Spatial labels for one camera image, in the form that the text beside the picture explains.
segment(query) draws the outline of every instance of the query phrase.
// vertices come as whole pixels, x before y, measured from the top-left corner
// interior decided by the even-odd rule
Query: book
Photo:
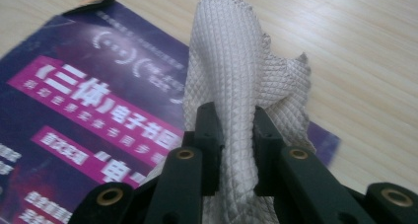
[[[114,0],[54,16],[6,54],[0,223],[67,223],[94,187],[139,187],[182,138],[187,62],[187,45]],[[339,139],[309,134],[329,163]]]

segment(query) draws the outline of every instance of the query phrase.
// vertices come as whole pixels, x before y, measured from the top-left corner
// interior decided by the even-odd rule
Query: folded cloth
[[[307,57],[273,55],[269,35],[242,0],[200,1],[189,57],[185,127],[194,130],[197,108],[214,102],[225,137],[220,190],[205,197],[203,223],[278,223],[272,198],[253,192],[257,169],[251,147],[252,121],[255,106],[261,106],[287,145],[314,149],[307,138],[305,113],[311,86]]]

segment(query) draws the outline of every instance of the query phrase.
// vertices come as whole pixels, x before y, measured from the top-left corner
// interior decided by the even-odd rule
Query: textured fabric
[[[220,190],[205,197],[203,223],[278,223],[272,199],[253,192],[257,169],[251,147],[252,121],[255,106],[261,106],[287,145],[313,149],[307,139],[305,113],[311,85],[306,56],[273,55],[270,37],[242,0],[201,0],[189,50],[185,127],[194,130],[197,108],[214,102],[225,137]]]

